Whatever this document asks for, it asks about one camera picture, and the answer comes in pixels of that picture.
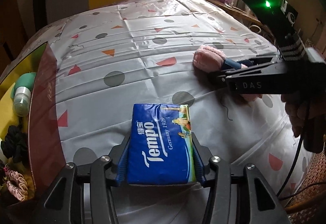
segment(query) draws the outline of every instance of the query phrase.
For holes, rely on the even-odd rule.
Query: tissue pack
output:
[[[188,105],[134,104],[127,181],[137,185],[196,181]]]

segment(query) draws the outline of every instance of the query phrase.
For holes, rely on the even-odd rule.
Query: white bottle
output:
[[[14,97],[13,110],[19,117],[25,117],[29,113],[29,106],[31,103],[31,91],[25,87],[18,87]]]

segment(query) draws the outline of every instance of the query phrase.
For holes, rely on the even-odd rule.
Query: hand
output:
[[[282,94],[281,100],[285,102],[285,112],[289,115],[295,137],[299,137],[304,126],[307,111],[307,102],[298,104],[299,93]],[[326,93],[315,96],[310,101],[309,119],[326,114]]]

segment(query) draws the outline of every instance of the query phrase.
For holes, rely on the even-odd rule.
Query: white bedsheet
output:
[[[254,163],[274,191],[281,187],[298,140],[280,96],[247,103],[194,71],[202,44],[234,60],[276,51],[218,7],[204,0],[129,0],[43,28],[21,56],[45,41],[58,60],[56,109],[67,162],[93,162],[120,144],[135,103],[188,103],[192,131],[213,155]],[[302,149],[284,195],[300,186],[311,160]],[[189,224],[201,223],[208,191],[123,186],[113,193],[121,224]]]

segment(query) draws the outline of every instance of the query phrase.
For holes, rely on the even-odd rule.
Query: rolled pink cloth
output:
[[[12,194],[19,201],[26,200],[28,196],[28,188],[24,176],[14,170],[11,170],[8,166],[4,168],[4,171],[7,176],[8,181],[6,184],[10,194]]]
[[[201,45],[194,54],[193,64],[200,70],[211,73],[220,71],[226,55],[223,51],[215,49],[211,46]],[[262,98],[261,94],[242,94],[241,95],[247,102],[255,101],[258,97]]]

